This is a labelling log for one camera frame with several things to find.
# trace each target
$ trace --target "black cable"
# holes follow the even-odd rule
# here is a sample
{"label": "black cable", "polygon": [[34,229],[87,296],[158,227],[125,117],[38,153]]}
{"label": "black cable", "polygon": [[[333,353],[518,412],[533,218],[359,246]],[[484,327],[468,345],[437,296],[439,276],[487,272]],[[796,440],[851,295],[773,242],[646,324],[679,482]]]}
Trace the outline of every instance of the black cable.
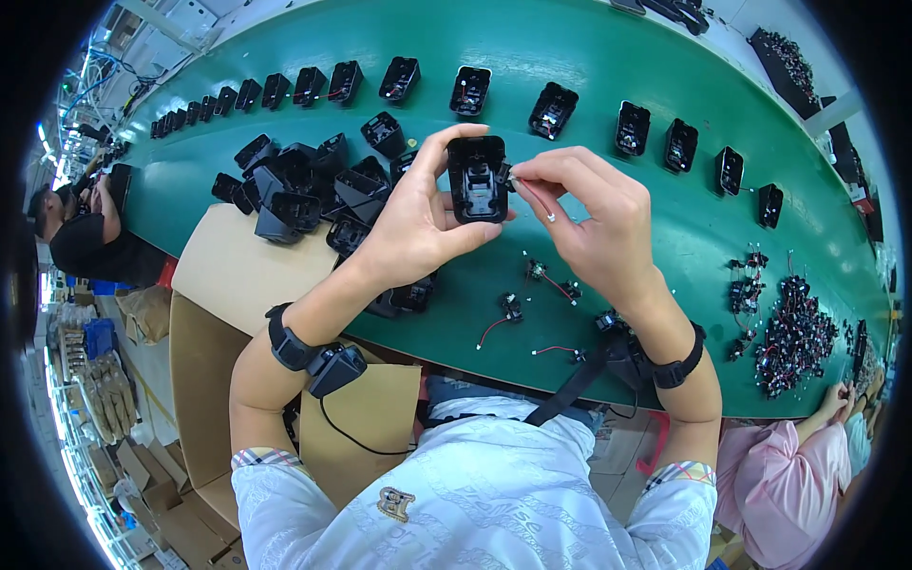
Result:
{"label": "black cable", "polygon": [[329,418],[329,416],[326,414],[326,407],[323,405],[323,399],[322,399],[322,398],[320,399],[320,411],[323,412],[323,417],[326,418],[326,423],[329,424],[329,427],[331,427],[333,430],[336,430],[336,431],[338,431],[339,433],[341,433],[342,435],[344,435],[345,437],[347,437],[349,441],[351,441],[352,443],[354,443],[355,445],[357,445],[359,448],[361,448],[361,449],[364,450],[364,451],[370,451],[371,453],[376,453],[377,455],[405,455],[406,453],[412,453],[413,451],[415,451],[415,450],[418,448],[418,446],[416,445],[414,448],[412,448],[412,449],[410,449],[410,450],[405,450],[405,451],[377,451],[377,450],[372,450],[372,449],[370,449],[367,445],[361,443],[360,441],[358,441],[358,440],[356,440],[355,438],[351,437],[350,435],[348,435],[348,434],[345,433],[344,431],[340,430],[340,429],[336,426],[336,424],[333,423],[333,421],[332,421],[332,420]]}
{"label": "black cable", "polygon": [[633,393],[634,393],[634,398],[635,398],[633,400],[633,411],[630,413],[629,416],[625,416],[624,414],[617,413],[617,410],[612,408],[611,404],[607,404],[608,411],[610,411],[614,415],[618,416],[619,418],[624,418],[625,420],[632,420],[633,417],[637,415],[637,410],[639,409],[639,392],[634,390]]}

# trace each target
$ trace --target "worker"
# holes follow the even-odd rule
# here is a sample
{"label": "worker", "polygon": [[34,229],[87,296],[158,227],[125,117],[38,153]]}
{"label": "worker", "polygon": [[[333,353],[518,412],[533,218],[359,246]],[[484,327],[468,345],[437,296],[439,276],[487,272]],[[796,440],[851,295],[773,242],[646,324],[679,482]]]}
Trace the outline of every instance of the worker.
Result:
{"label": "worker", "polygon": [[35,218],[35,234],[50,245],[54,265],[78,278],[135,287],[155,285],[168,256],[123,230],[108,176],[100,177],[91,189],[87,213],[70,206],[83,203],[75,193],[81,183],[74,186],[70,202],[48,189],[32,196],[28,207],[28,215]]}
{"label": "worker", "polygon": [[854,405],[855,387],[840,382],[804,421],[723,434],[716,520],[741,535],[761,567],[805,567],[833,527],[870,456],[864,418],[850,418]]}
{"label": "worker", "polygon": [[[341,512],[294,453],[282,410],[307,377],[285,360],[297,354],[288,342],[330,343],[384,290],[414,283],[500,235],[498,223],[458,225],[446,212],[450,195],[436,186],[448,143],[487,130],[462,123],[429,136],[359,248],[274,313],[280,322],[269,330],[280,325],[283,348],[274,355],[276,344],[263,330],[238,357],[229,402],[232,485],[252,568],[705,565],[716,504],[719,381],[703,335],[653,265],[647,189],[583,148],[539,154],[513,174],[528,184],[515,186],[575,274],[633,327],[649,359],[683,381],[657,389],[670,416],[668,441],[627,526],[589,483],[593,432],[566,415],[540,427],[517,420],[536,409],[519,399],[438,404],[433,419],[471,416],[425,430],[405,461]],[[591,219],[572,221],[557,201],[564,192]]]}

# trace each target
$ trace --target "white patterned shirt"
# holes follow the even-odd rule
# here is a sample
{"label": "white patterned shirt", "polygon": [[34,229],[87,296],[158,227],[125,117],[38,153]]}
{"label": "white patterned shirt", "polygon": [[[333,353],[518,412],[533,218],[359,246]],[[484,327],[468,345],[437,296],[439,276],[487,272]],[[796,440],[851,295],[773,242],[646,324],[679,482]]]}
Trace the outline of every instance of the white patterned shirt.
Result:
{"label": "white patterned shirt", "polygon": [[647,568],[702,570],[716,508],[715,473],[659,469],[627,527],[589,484],[595,439],[565,416],[542,427],[535,405],[503,397],[445,401],[456,420],[341,512],[279,450],[235,455],[244,553],[251,568]]}

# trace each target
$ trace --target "jeans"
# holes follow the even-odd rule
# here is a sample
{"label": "jeans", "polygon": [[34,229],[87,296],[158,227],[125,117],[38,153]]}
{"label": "jeans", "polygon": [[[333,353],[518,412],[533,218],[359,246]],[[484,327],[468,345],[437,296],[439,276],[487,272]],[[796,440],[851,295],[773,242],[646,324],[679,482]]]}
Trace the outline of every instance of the jeans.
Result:
{"label": "jeans", "polygon": [[[519,399],[527,401],[537,406],[544,404],[543,400],[530,398],[524,394],[517,394],[502,389],[488,388],[480,386],[465,380],[446,378],[439,375],[428,376],[425,381],[425,387],[428,390],[428,411],[433,412],[434,406],[442,402],[458,398],[488,398],[490,396],[503,396],[505,398]],[[561,412],[571,420],[576,420],[585,425],[594,434],[602,427],[605,421],[605,412],[599,406],[597,409],[582,409],[571,406]]]}

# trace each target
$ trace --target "black wrist mount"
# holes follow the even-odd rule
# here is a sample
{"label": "black wrist mount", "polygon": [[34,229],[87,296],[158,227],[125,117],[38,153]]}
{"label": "black wrist mount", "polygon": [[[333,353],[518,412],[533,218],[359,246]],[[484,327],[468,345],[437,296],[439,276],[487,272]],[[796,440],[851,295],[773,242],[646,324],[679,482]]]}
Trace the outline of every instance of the black wrist mount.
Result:
{"label": "black wrist mount", "polygon": [[310,347],[287,326],[282,326],[282,314],[291,303],[269,309],[269,342],[273,356],[282,366],[294,372],[306,370],[314,381],[307,389],[314,398],[323,398],[358,378],[368,369],[368,363],[358,347],[331,343]]}

